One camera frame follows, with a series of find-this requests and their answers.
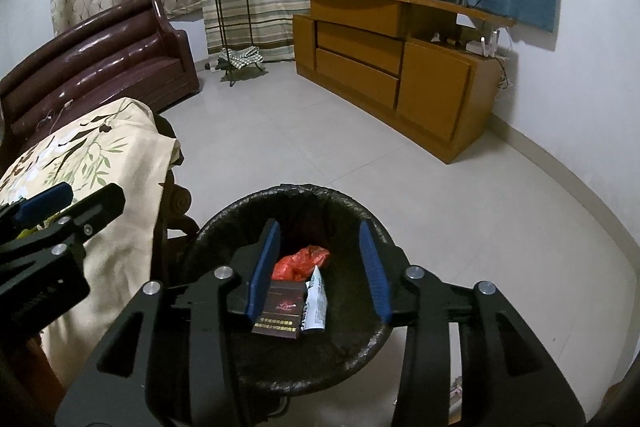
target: cabinet top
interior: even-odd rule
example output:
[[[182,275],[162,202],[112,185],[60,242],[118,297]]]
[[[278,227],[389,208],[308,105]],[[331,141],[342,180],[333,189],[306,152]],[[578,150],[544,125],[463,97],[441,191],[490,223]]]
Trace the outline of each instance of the cabinet top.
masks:
[[[459,4],[455,4],[447,0],[390,0],[390,1],[406,2],[409,4],[421,4],[422,6],[430,6],[432,8],[437,8],[439,10],[444,10],[444,11],[454,12],[454,13],[461,13],[472,19],[480,19],[481,21],[487,21],[495,26],[500,26],[500,27],[513,26],[516,23],[516,20],[510,17],[504,17],[502,15],[496,15],[493,13],[485,12],[484,10],[479,10],[477,8],[460,6]]]

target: blue gripper pad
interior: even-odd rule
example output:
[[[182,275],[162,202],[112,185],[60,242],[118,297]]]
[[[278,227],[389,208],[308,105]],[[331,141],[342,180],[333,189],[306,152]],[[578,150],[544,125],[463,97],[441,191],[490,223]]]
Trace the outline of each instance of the blue gripper pad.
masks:
[[[62,182],[20,204],[14,219],[23,230],[29,230],[44,222],[47,217],[68,207],[74,199],[71,185]]]
[[[378,255],[378,248],[373,239],[369,223],[367,221],[360,222],[360,255],[364,264],[364,270],[369,280],[369,290],[373,299],[373,308],[378,317],[385,324],[391,322],[391,291],[386,272]]]
[[[249,298],[246,304],[246,316],[254,323],[264,308],[267,298],[267,291],[271,283],[273,266],[280,254],[280,224],[274,220],[268,220],[265,228],[268,227],[267,236],[262,246],[260,258],[255,266],[254,275],[249,284]]]

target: white wall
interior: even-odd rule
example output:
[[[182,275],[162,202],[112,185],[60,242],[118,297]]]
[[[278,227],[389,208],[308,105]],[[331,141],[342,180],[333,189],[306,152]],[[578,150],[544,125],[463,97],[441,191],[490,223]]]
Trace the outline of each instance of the white wall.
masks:
[[[561,0],[556,35],[512,28],[514,87],[494,113],[573,171],[640,243],[638,28],[640,0]]]
[[[171,24],[187,32],[194,61],[209,56],[202,10]],[[50,0],[0,0],[0,78],[53,37]]]

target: drawer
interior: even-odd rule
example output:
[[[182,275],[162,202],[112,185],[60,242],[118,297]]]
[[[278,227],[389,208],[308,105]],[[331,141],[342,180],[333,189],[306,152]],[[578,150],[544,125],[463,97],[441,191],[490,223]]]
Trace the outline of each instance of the drawer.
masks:
[[[316,22],[305,15],[293,16],[293,52],[296,63],[316,68]]]
[[[398,113],[445,141],[453,138],[471,65],[432,44],[404,45]]]
[[[397,78],[320,48],[316,50],[316,68],[318,73],[393,109]]]
[[[319,22],[318,47],[355,58],[395,76],[400,75],[401,41],[348,26]]]
[[[400,37],[402,3],[390,0],[311,0],[311,18]]]

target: checkered cloth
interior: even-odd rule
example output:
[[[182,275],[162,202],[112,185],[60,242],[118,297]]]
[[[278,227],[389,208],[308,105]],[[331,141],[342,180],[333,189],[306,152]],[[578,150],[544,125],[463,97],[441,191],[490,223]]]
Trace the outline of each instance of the checkered cloth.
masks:
[[[256,46],[249,46],[248,48],[238,52],[222,48],[220,50],[220,55],[218,55],[218,60],[222,59],[226,61],[227,52],[229,53],[229,61],[231,62],[231,65],[238,70],[248,66],[249,64],[262,62],[262,55],[260,55],[260,50]]]

